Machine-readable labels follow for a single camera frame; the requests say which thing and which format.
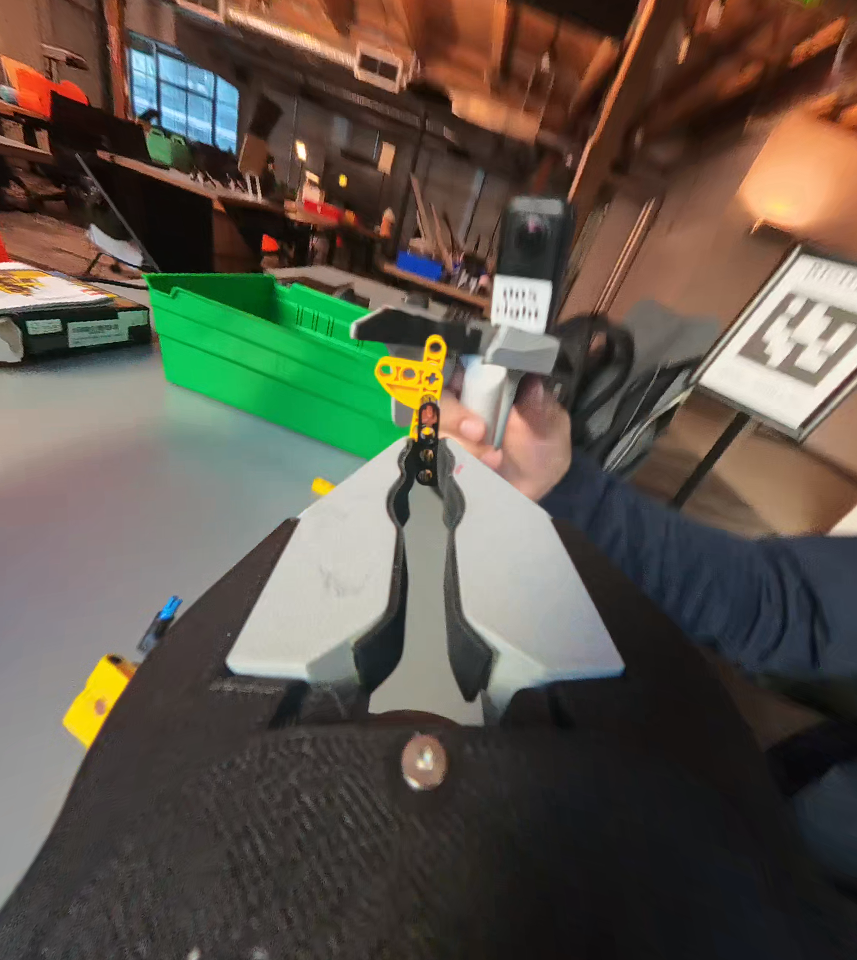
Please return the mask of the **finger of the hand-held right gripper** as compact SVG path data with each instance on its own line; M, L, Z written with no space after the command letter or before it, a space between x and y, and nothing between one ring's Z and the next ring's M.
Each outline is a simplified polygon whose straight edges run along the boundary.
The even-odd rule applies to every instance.
M492 340L492 326L476 319L435 318L403 306L378 307L350 326L352 340L386 346L423 347L433 336L440 337L450 353L484 354Z

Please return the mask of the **yellow black lego assembly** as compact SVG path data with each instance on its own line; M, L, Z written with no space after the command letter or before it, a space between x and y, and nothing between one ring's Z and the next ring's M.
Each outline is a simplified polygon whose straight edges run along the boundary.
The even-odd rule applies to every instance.
M62 717L63 728L86 750L93 746L140 665L171 629L182 604L181 597L169 597L136 644L134 659L122 654L105 654L87 676L81 691Z

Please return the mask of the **green crate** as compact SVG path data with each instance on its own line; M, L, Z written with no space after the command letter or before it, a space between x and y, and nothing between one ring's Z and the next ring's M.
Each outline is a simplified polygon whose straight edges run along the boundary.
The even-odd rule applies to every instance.
M151 126L145 133L145 144L154 164L183 174L191 174L195 169L192 150L181 134Z

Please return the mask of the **black cardboard lego box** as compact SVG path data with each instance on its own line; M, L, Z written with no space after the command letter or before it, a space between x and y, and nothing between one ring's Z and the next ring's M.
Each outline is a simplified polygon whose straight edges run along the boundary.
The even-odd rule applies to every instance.
M111 295L106 301L0 315L0 364L149 344L150 310Z

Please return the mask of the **large paned window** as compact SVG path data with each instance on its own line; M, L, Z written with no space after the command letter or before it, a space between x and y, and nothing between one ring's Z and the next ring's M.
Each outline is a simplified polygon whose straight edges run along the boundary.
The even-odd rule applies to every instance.
M126 50L132 112L154 112L154 125L190 142L236 154L240 91L189 61L177 48L130 32Z

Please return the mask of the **wall vent unit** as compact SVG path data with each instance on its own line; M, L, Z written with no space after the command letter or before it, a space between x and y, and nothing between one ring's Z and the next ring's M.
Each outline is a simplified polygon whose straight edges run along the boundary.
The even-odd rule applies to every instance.
M363 84L398 94L408 85L410 68L398 54L359 43L354 48L352 75Z

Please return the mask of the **yellow curved lego piece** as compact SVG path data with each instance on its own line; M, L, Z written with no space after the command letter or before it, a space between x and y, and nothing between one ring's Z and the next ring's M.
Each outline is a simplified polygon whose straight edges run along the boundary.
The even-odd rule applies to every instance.
M421 359L384 356L374 375L389 397L412 412L402 465L406 479L437 487L440 401L444 387L447 345L442 336L429 336Z

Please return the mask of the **black backpack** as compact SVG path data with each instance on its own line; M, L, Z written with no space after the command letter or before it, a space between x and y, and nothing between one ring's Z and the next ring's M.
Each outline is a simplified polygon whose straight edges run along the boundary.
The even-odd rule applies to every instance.
M574 315L556 330L559 401L571 443L603 471L630 476L649 456L690 393L698 364L630 376L631 335L603 313Z

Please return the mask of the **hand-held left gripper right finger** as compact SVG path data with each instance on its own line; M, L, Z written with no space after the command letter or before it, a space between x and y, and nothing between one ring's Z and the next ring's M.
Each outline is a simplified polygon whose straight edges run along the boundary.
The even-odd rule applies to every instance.
M464 698L622 676L548 513L459 443L438 446L448 662Z

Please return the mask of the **person's right hand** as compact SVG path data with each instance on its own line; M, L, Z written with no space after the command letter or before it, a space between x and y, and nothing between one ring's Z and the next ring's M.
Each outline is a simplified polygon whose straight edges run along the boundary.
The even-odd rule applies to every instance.
M485 421L460 402L458 392L444 390L440 402L441 436L457 442L530 500L542 500L568 472L570 418L543 378L521 380L499 448L485 440Z

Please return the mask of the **person's right forearm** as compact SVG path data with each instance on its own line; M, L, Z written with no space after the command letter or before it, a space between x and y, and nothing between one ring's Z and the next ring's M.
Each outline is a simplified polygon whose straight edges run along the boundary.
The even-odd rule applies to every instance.
M857 678L857 535L731 534L582 455L541 506L724 659L757 673Z

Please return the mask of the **lego instruction booklet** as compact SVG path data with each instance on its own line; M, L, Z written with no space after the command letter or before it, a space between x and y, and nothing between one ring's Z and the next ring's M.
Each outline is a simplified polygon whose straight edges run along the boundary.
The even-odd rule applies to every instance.
M21 262L0 262L0 316L48 308L96 306L112 295L97 287Z

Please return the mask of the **green plastic bin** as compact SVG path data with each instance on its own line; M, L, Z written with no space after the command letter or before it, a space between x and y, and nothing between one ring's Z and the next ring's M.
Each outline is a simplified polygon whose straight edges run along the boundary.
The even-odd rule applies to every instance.
M375 377L387 349L351 336L374 305L267 273L145 280L170 383L366 460L408 435Z

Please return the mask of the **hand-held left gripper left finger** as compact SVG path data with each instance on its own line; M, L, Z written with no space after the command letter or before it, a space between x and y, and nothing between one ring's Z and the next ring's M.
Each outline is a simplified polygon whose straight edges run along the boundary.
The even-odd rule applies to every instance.
M376 690L404 647L411 483L399 439L305 509L226 656L246 678Z

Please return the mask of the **grey jacket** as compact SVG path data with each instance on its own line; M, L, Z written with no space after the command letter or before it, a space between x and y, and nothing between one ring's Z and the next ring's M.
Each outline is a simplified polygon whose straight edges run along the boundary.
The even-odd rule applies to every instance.
M715 318L683 315L654 300L633 305L620 327L632 338L632 378L657 368L699 364L721 334Z

